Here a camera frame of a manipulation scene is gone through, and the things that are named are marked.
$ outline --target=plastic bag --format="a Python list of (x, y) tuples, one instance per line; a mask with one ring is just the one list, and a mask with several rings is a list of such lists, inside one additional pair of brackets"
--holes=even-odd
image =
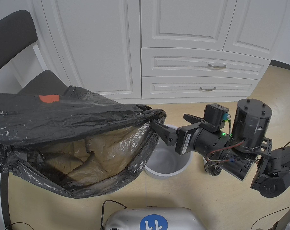
[(0, 94), (0, 172), (56, 194), (112, 193), (138, 177), (158, 142), (162, 109), (70, 86), (63, 96)]

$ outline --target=light wood floor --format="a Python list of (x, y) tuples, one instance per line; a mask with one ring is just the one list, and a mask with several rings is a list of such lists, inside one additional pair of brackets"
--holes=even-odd
[[(267, 137), (273, 139), (273, 148), (284, 146), (290, 140), (290, 71), (270, 66), (251, 95), (262, 100), (273, 110)], [(224, 102), (235, 116), (236, 103)], [(183, 114), (203, 114), (206, 103), (151, 105), (167, 113), (166, 124), (187, 125)], [(290, 205), (290, 188), (276, 198), (265, 198), (250, 189), (256, 166), (240, 182), (225, 171), (210, 176), (203, 171), (203, 159), (194, 154), (193, 161), (181, 174), (167, 180), (156, 180), (144, 171), (121, 190), (100, 197), (70, 199), (34, 186), (12, 174), (9, 176), (9, 206), (12, 222), (24, 221), (34, 230), (98, 230), (101, 205), (112, 199), (129, 208), (150, 205), (181, 206), (192, 209), (210, 230), (247, 230), (260, 217)], [(106, 204), (105, 219), (120, 209)], [(253, 229), (271, 228), (286, 211), (266, 217)], [(17, 225), (19, 230), (28, 230)]]

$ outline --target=chair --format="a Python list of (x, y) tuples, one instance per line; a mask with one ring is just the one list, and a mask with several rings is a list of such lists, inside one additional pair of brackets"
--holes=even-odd
[[(45, 71), (31, 80), (19, 94), (64, 94), (67, 86), (48, 70), (37, 46), (38, 37), (30, 13), (19, 10), (0, 20), (0, 69), (19, 52), (32, 45), (39, 63)], [(8, 205), (8, 173), (0, 174), (0, 229), (11, 224)]]

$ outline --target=blue sticker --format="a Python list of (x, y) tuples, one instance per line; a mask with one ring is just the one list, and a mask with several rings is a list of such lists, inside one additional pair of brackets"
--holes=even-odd
[(167, 220), (160, 215), (145, 216), (140, 223), (140, 230), (167, 230)]

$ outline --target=metal handle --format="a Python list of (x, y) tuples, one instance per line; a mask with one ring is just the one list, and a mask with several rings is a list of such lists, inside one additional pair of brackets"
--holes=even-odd
[(226, 65), (223, 65), (223, 66), (221, 67), (221, 66), (213, 66), (213, 65), (209, 64), (209, 67), (222, 69), (222, 68), (226, 68), (227, 66), (226, 66)]
[(216, 87), (214, 87), (213, 89), (204, 89), (203, 87), (199, 88), (200, 90), (205, 90), (205, 91), (212, 91), (212, 90), (216, 90)]

